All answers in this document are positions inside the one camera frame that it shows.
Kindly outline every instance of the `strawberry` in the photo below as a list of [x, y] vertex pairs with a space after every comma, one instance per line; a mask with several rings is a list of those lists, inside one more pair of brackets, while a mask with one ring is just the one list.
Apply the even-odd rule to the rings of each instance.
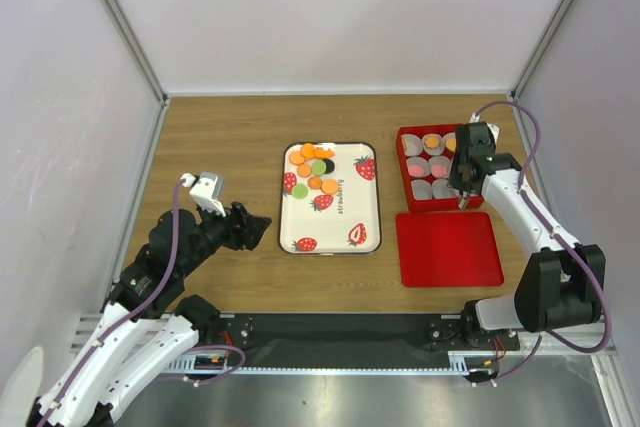
[[289, 195], [293, 187], [298, 183], [296, 174], [287, 172], [284, 174], [284, 195]]
[[333, 204], [333, 195], [319, 195], [311, 201], [311, 206], [315, 212], [328, 209]]
[[364, 228], [364, 224], [360, 223], [349, 231], [349, 245], [356, 246], [358, 244], [364, 244], [367, 240], [367, 229]]
[[376, 178], [376, 163], [369, 157], [361, 157], [356, 159], [353, 164], [356, 166], [356, 172], [365, 180], [373, 180]]
[[316, 239], [303, 237], [298, 242], [293, 242], [293, 250], [296, 252], [311, 252], [318, 246]]

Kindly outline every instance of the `small cup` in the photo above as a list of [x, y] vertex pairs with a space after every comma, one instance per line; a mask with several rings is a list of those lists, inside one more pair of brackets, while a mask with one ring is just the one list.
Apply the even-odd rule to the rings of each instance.
[[432, 186], [434, 199], [455, 199], [458, 193], [447, 185], [446, 179], [437, 179], [433, 181]]
[[400, 139], [402, 140], [402, 149], [404, 155], [407, 157], [413, 157], [414, 155], [420, 155], [422, 152], [422, 140], [417, 135], [403, 134]]
[[[427, 147], [427, 143], [431, 139], [438, 141], [437, 147]], [[424, 147], [424, 151], [429, 155], [442, 155], [444, 152], [444, 143], [442, 142], [442, 137], [438, 134], [427, 134], [422, 137], [422, 146]]]
[[431, 200], [433, 198], [431, 184], [426, 180], [412, 180], [411, 191], [416, 200]]
[[455, 152], [456, 152], [456, 133], [455, 132], [449, 132], [447, 135], [442, 137], [442, 143], [444, 144], [444, 148], [445, 148], [445, 150], [447, 152], [455, 154]]
[[410, 177], [421, 179], [431, 173], [431, 167], [427, 159], [423, 159], [422, 157], [409, 157], [407, 159], [407, 171]]
[[[449, 178], [449, 174], [451, 173], [451, 161], [448, 158], [442, 155], [431, 157], [429, 159], [429, 165], [431, 166], [431, 175], [433, 175], [436, 179]], [[434, 172], [434, 167], [440, 165], [443, 166], [445, 170], [440, 172], [442, 168], [437, 168]]]

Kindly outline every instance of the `red tray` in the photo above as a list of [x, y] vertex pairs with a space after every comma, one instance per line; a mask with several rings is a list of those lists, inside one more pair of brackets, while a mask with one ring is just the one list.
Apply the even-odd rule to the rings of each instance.
[[[444, 136], [450, 132], [455, 132], [456, 127], [460, 124], [440, 124], [440, 125], [421, 125], [414, 127], [401, 127], [396, 135], [396, 152], [398, 154], [398, 162], [400, 163], [400, 174], [402, 175], [402, 184], [404, 185], [404, 195], [407, 198], [407, 207], [409, 212], [433, 212], [442, 210], [458, 210], [458, 199], [431, 199], [431, 200], [416, 200], [413, 197], [413, 191], [411, 189], [411, 180], [409, 172], [407, 171], [407, 159], [402, 149], [402, 136], [404, 134], [414, 134], [422, 138], [427, 134], [438, 134]], [[449, 159], [453, 159], [453, 154], [446, 151], [442, 154]], [[431, 156], [424, 150], [420, 154], [420, 157], [429, 160]], [[426, 181], [433, 183], [435, 177], [429, 175], [425, 177]], [[467, 209], [477, 209], [482, 205], [484, 199], [480, 195], [474, 195], [469, 201]]]
[[481, 287], [504, 282], [486, 212], [398, 214], [405, 287]]

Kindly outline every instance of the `wooden table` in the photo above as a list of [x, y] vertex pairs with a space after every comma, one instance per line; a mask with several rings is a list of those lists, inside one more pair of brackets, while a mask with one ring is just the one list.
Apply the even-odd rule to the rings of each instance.
[[[225, 204], [273, 219], [253, 252], [220, 249], [186, 281], [218, 309], [236, 312], [453, 312], [464, 302], [513, 292], [525, 267], [515, 238], [485, 204], [505, 282], [492, 288], [407, 289], [400, 282], [396, 214], [407, 212], [394, 139], [401, 126], [466, 122], [488, 95], [378, 95], [174, 98], [133, 235], [129, 262], [158, 217], [171, 208], [184, 172], [227, 178]], [[508, 107], [483, 120], [501, 127], [499, 150], [522, 163], [524, 151]], [[369, 256], [292, 256], [278, 246], [284, 149], [306, 139], [366, 141], [377, 151], [382, 245]], [[194, 210], [188, 190], [181, 206]], [[458, 239], [464, 248], [465, 239]]]

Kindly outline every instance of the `food piece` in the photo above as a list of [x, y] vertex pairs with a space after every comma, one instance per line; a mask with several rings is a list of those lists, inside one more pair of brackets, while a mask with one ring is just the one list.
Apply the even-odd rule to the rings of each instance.
[[293, 165], [304, 164], [304, 161], [304, 156], [298, 151], [291, 152], [291, 154], [289, 154], [289, 162], [291, 162]]
[[289, 195], [293, 187], [298, 183], [298, 178], [293, 172], [284, 174], [284, 195]]
[[328, 149], [328, 150], [324, 150], [324, 149], [313, 149], [313, 156], [316, 159], [328, 159], [329, 157], [333, 157], [335, 154], [333, 153], [333, 150]]
[[327, 171], [327, 165], [324, 160], [316, 160], [311, 166], [311, 172], [313, 175], [322, 175]]
[[427, 149], [437, 149], [438, 145], [440, 145], [440, 140], [438, 139], [438, 137], [434, 135], [429, 135], [425, 139], [424, 145], [427, 146]]
[[356, 246], [364, 244], [367, 241], [367, 229], [363, 223], [359, 223], [349, 231], [349, 245]]
[[299, 165], [298, 175], [300, 177], [309, 177], [311, 175], [311, 167], [308, 164]]
[[328, 209], [333, 204], [333, 195], [319, 195], [311, 201], [311, 206], [316, 212]]
[[311, 237], [303, 237], [298, 242], [293, 242], [293, 250], [296, 252], [311, 252], [318, 246], [316, 239]]
[[325, 194], [333, 195], [338, 191], [338, 189], [340, 189], [340, 186], [338, 185], [338, 182], [333, 179], [322, 182], [322, 191]]
[[304, 184], [296, 184], [293, 189], [291, 189], [291, 195], [295, 199], [304, 199], [309, 194], [309, 189]]
[[356, 159], [353, 164], [356, 166], [356, 172], [365, 180], [373, 180], [376, 178], [376, 163], [368, 155]]
[[313, 144], [304, 144], [302, 146], [302, 156], [306, 159], [306, 160], [311, 160], [313, 159]]
[[447, 148], [447, 150], [449, 152], [455, 152], [456, 151], [456, 139], [455, 137], [449, 137], [446, 142], [444, 143], [444, 146]]
[[320, 187], [322, 187], [322, 179], [320, 177], [314, 176], [307, 181], [307, 184], [309, 185], [310, 189], [318, 190]]
[[334, 170], [336, 170], [336, 164], [333, 160], [324, 159], [323, 162], [327, 168], [327, 170], [324, 171], [325, 174], [331, 174]]
[[431, 174], [436, 179], [442, 179], [447, 176], [447, 166], [442, 164], [434, 164], [431, 166]]
[[419, 164], [410, 165], [407, 170], [409, 171], [409, 175], [411, 177], [424, 177], [424, 167]]
[[414, 134], [403, 134], [400, 137], [402, 150], [407, 157], [419, 155], [422, 152], [422, 139]]

